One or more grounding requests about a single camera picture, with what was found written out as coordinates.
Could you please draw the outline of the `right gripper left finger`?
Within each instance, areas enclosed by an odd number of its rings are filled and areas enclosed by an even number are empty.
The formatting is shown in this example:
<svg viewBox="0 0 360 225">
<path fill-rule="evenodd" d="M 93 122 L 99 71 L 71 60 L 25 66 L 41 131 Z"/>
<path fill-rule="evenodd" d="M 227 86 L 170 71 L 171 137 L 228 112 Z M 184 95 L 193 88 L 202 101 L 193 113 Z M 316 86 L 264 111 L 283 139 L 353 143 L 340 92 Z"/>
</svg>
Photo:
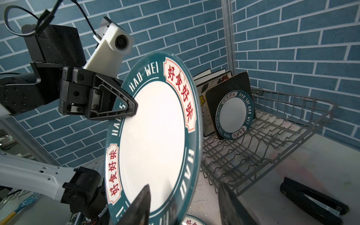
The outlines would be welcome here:
<svg viewBox="0 0 360 225">
<path fill-rule="evenodd" d="M 117 225 L 148 225 L 151 207 L 150 186 L 145 185 Z"/>
</svg>

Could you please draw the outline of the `black square plate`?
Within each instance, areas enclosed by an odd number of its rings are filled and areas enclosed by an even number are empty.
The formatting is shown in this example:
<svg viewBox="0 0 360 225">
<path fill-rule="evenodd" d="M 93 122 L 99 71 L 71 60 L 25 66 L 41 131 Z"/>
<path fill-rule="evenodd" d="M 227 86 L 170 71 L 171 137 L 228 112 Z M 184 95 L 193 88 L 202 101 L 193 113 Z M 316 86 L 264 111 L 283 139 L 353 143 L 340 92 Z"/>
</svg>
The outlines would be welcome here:
<svg viewBox="0 0 360 225">
<path fill-rule="evenodd" d="M 218 136 L 219 139 L 223 140 L 217 129 L 216 129 L 216 124 L 215 124 L 215 117 L 216 117 L 216 111 L 218 108 L 218 105 L 220 103 L 220 101 L 223 99 L 223 97 L 228 94 L 231 91 L 234 90 L 240 90 L 240 91 L 244 91 L 246 92 L 253 100 L 253 95 L 251 93 L 251 88 L 250 88 L 250 81 L 249 81 L 249 76 L 247 72 L 241 72 L 235 76 L 232 76 L 231 78 L 223 81 L 222 83 L 216 85 L 215 87 L 209 89 L 206 93 L 205 93 L 205 97 L 208 103 L 208 107 L 210 110 L 210 115 L 211 115 L 211 119 L 215 128 L 215 132 L 213 134 L 216 134 Z"/>
</svg>

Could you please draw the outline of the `green rim round plate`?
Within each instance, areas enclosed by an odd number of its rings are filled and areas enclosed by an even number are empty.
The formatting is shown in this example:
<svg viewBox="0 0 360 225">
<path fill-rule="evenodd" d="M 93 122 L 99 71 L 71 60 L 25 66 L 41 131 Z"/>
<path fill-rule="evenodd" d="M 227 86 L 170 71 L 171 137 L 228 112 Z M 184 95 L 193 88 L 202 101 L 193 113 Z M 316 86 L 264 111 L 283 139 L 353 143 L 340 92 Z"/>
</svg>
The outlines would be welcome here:
<svg viewBox="0 0 360 225">
<path fill-rule="evenodd" d="M 184 220 L 182 221 L 181 225 L 206 225 L 206 223 L 195 216 L 187 214 L 184 217 Z"/>
</svg>

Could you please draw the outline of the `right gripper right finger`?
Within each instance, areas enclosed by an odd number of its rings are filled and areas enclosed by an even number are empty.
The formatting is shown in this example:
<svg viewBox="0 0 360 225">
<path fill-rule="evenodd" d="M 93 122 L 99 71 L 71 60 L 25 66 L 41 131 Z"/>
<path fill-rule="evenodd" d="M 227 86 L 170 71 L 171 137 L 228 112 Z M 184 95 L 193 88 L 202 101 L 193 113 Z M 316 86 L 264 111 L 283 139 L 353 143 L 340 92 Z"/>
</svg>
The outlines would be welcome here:
<svg viewBox="0 0 360 225">
<path fill-rule="evenodd" d="M 222 225 L 257 225 L 254 218 L 224 182 L 219 184 L 218 203 Z"/>
</svg>

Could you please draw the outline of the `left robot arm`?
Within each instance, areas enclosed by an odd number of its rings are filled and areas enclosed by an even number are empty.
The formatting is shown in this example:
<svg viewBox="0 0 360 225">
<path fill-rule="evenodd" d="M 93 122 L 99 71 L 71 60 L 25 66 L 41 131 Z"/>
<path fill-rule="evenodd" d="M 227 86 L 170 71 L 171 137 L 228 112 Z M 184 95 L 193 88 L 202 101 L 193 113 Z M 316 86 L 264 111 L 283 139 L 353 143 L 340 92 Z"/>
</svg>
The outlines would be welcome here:
<svg viewBox="0 0 360 225">
<path fill-rule="evenodd" d="M 1 76 L 1 118 L 20 115 L 59 100 L 63 115 L 83 115 L 92 121 L 133 116 L 137 102 L 116 78 L 134 39 L 104 18 L 95 34 L 98 45 L 85 59 L 76 28 L 49 25 L 22 34 L 31 53 L 33 72 Z M 100 174 L 92 169 L 52 166 L 1 152 L 1 185 L 48 196 L 68 204 L 72 213 L 96 218 L 107 205 L 99 188 Z"/>
</svg>

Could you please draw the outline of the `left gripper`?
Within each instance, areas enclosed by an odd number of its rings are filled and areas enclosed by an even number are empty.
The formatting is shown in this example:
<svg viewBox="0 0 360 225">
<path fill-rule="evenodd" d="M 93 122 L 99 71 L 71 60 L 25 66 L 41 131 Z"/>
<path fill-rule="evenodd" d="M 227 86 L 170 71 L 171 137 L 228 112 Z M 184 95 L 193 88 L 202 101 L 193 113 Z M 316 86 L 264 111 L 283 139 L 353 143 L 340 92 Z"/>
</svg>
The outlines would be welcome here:
<svg viewBox="0 0 360 225">
<path fill-rule="evenodd" d="M 22 79 L 22 111 L 59 100 L 64 115 L 84 115 L 92 121 L 134 116 L 138 103 L 122 81 L 84 69 L 86 62 L 76 28 L 49 25 L 25 38 L 33 73 Z"/>
</svg>

